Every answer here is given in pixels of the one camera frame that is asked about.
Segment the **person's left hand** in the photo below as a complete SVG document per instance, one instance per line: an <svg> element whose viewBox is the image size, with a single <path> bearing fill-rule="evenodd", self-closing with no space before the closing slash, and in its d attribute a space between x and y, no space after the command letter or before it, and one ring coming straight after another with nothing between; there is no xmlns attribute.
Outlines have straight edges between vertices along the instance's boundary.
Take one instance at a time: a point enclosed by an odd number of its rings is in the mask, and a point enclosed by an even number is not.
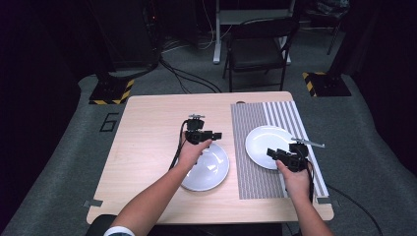
<svg viewBox="0 0 417 236"><path fill-rule="evenodd" d="M178 159L178 166L185 170L190 170L197 162L199 156L202 152L208 148L212 143L212 140L206 140L202 143L197 145L193 145L186 141L184 145L182 145L179 159Z"/></svg>

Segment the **white desk frame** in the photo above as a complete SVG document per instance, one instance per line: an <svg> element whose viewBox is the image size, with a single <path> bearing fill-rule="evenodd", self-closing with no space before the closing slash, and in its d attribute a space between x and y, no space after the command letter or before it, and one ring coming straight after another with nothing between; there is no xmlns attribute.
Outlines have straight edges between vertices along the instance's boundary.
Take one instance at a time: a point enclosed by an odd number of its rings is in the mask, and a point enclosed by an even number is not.
<svg viewBox="0 0 417 236"><path fill-rule="evenodd" d="M215 42L212 56L212 63L218 65L221 60L221 44L222 44L222 26L239 25L245 21L260 18L284 18L290 17L294 13L295 0L289 0L289 4L283 9L231 9L222 10L220 3L222 0L215 0Z"/></svg>

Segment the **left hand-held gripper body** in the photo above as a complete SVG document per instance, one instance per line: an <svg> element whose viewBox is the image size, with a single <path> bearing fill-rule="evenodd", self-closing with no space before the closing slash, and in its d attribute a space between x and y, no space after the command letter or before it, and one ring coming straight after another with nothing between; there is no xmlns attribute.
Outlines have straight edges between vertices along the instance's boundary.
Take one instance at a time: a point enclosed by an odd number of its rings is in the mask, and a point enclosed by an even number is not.
<svg viewBox="0 0 417 236"><path fill-rule="evenodd" d="M197 145L207 139L206 134L202 131L202 128L205 124L203 118L204 115L192 114L186 121L187 131L185 138L189 143L193 145Z"/></svg>

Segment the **black equipment cabinet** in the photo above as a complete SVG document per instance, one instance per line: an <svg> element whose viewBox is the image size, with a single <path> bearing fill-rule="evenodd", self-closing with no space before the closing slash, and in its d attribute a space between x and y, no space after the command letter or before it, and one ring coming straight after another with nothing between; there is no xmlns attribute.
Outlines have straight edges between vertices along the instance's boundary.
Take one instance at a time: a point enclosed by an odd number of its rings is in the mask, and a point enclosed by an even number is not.
<svg viewBox="0 0 417 236"><path fill-rule="evenodd" d="M108 42L114 66L152 71L159 49L147 20L146 0L113 0L111 4Z"/></svg>

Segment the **greyish white round plate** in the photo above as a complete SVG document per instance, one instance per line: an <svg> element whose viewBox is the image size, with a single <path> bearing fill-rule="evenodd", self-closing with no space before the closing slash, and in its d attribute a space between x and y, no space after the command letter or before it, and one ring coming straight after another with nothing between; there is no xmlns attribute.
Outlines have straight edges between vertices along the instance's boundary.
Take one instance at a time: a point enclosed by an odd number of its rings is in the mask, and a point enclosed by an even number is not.
<svg viewBox="0 0 417 236"><path fill-rule="evenodd" d="M223 182L228 171L227 153L219 145L211 144L188 172L182 182L182 187L194 192L211 190Z"/></svg>

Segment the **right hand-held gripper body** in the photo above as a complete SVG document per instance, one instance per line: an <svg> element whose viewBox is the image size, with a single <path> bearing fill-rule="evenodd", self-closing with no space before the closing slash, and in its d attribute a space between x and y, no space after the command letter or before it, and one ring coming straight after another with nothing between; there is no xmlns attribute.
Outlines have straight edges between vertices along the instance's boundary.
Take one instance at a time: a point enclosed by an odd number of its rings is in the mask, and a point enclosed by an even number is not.
<svg viewBox="0 0 417 236"><path fill-rule="evenodd" d="M278 149L277 157L292 172L299 172L308 167L309 155L308 146L324 148L324 144L314 143L309 140L292 138L293 143L289 144L289 150Z"/></svg>

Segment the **black folding chair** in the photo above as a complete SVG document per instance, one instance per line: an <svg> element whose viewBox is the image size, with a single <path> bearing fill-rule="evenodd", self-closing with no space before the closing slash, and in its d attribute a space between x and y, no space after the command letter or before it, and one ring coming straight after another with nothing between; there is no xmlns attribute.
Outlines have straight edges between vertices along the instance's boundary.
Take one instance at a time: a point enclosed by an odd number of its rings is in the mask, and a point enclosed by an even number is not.
<svg viewBox="0 0 417 236"><path fill-rule="evenodd" d="M298 21L292 18L253 19L236 26L226 42L227 53L222 77L228 78L228 90L234 90L235 73L264 71L267 74L270 70L281 71L278 82L254 83L250 87L278 86L282 90L289 50L298 29Z"/></svg>

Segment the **yellow black striped stand base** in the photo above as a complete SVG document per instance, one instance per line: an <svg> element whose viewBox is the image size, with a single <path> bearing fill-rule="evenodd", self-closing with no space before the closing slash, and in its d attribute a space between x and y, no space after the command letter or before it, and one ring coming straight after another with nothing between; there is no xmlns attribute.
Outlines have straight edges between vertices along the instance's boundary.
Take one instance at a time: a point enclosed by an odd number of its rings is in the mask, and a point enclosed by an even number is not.
<svg viewBox="0 0 417 236"><path fill-rule="evenodd" d="M99 82L89 97L89 103L97 105L122 104L127 100L133 84L134 80Z"/></svg>
<svg viewBox="0 0 417 236"><path fill-rule="evenodd" d="M302 76L312 97L351 95L350 90L341 77L333 77L323 72L306 72Z"/></svg>

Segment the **dark cluttered side table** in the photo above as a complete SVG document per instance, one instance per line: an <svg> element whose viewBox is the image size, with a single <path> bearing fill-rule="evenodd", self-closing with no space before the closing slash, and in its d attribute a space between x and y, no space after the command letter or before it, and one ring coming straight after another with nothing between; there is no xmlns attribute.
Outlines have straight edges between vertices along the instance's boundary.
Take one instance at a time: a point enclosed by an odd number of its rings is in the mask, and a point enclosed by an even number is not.
<svg viewBox="0 0 417 236"><path fill-rule="evenodd" d="M312 21L327 23L332 27L332 39L328 55L334 46L343 18L350 10L350 0L309 0L304 13Z"/></svg>

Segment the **person's right hand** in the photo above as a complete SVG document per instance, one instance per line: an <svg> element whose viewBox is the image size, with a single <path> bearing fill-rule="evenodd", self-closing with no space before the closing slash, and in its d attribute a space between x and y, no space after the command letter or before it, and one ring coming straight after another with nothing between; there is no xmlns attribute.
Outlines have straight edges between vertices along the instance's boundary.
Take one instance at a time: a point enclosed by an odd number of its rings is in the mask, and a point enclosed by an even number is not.
<svg viewBox="0 0 417 236"><path fill-rule="evenodd" d="M310 202L310 172L304 169L292 172L282 161L276 162L278 170L282 173L286 190L293 202Z"/></svg>

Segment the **grey white striped placemat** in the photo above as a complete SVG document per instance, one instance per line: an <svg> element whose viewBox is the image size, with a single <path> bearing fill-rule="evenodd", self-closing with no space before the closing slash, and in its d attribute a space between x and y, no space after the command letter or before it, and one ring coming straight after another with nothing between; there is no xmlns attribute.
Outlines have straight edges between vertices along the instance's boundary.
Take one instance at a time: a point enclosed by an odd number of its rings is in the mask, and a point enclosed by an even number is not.
<svg viewBox="0 0 417 236"><path fill-rule="evenodd" d="M256 102L231 106L239 198L242 200L285 198L281 173L256 164L246 153L245 141L257 127L275 126L307 139L303 122L293 101Z"/></svg>

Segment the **white blue sleeve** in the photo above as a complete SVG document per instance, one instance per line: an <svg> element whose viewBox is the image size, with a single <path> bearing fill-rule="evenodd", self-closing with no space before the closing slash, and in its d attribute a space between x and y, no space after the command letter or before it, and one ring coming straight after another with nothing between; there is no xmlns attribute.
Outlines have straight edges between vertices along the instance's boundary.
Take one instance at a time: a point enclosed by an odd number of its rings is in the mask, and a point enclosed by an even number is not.
<svg viewBox="0 0 417 236"><path fill-rule="evenodd" d="M124 226L113 226L107 229L103 236L135 236L134 232Z"/></svg>

